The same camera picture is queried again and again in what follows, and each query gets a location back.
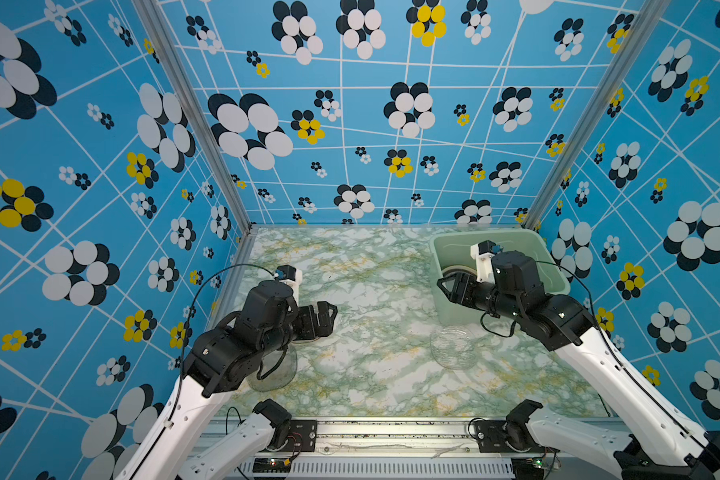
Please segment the blue patterned small plate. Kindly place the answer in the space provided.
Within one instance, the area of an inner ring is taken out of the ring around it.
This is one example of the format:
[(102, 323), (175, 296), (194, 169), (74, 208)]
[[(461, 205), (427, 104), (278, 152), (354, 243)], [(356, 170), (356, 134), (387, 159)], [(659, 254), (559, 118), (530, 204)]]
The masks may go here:
[(442, 270), (441, 278), (444, 283), (458, 283), (461, 281), (475, 280), (476, 271), (472, 267), (463, 265), (451, 265)]

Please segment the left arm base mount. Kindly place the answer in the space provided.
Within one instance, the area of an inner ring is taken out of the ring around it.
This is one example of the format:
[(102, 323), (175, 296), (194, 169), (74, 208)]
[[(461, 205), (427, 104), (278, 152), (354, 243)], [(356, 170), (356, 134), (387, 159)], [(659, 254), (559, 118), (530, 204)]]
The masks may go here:
[(318, 433), (318, 422), (311, 419), (291, 420), (286, 433), (278, 431), (262, 452), (297, 453), (314, 452)]

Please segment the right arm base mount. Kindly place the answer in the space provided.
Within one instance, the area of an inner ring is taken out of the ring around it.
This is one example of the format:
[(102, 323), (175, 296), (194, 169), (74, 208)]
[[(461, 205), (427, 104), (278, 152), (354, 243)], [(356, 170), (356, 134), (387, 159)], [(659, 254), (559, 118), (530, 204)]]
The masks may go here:
[(478, 444), (481, 453), (543, 456), (553, 452), (533, 440), (524, 426), (506, 420), (473, 418), (468, 423), (467, 434)]

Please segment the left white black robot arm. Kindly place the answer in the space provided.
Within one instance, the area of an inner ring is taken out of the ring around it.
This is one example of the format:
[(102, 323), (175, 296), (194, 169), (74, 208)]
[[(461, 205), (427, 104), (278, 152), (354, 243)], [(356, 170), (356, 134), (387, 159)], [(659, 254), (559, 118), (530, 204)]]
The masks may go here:
[(156, 423), (117, 479), (222, 479), (269, 446), (282, 445), (291, 414), (259, 402), (236, 428), (200, 454), (193, 450), (211, 419), (250, 375), (264, 376), (264, 358), (285, 355), (294, 341), (330, 336), (338, 309), (301, 306), (295, 283), (265, 280), (243, 308), (200, 335), (182, 360), (175, 388)]

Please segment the light green plastic bin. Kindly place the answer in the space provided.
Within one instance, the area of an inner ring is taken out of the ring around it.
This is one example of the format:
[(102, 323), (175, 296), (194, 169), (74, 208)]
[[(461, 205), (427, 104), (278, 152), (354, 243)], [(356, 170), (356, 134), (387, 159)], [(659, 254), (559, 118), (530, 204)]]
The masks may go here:
[(438, 282), (452, 273), (471, 273), (476, 279), (495, 284), (493, 263), (497, 255), (519, 252), (534, 260), (538, 279), (549, 294), (568, 294), (570, 284), (556, 267), (546, 250), (542, 237), (530, 230), (489, 228), (460, 230), (434, 236), (429, 241), (431, 252), (430, 285), (438, 319), (443, 327), (478, 325), (482, 314), (449, 300), (453, 283)]

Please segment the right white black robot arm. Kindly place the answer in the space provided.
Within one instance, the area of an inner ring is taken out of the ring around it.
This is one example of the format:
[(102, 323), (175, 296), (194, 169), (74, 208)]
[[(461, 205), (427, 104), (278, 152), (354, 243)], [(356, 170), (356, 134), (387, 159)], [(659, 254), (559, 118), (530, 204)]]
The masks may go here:
[(436, 285), (456, 305), (506, 318), (577, 371), (625, 425), (609, 431), (524, 400), (506, 417), (507, 444), (562, 451), (620, 479), (712, 479), (720, 473), (720, 431), (676, 408), (616, 349), (579, 301), (545, 290), (537, 263), (507, 251), (474, 253), (476, 271)]

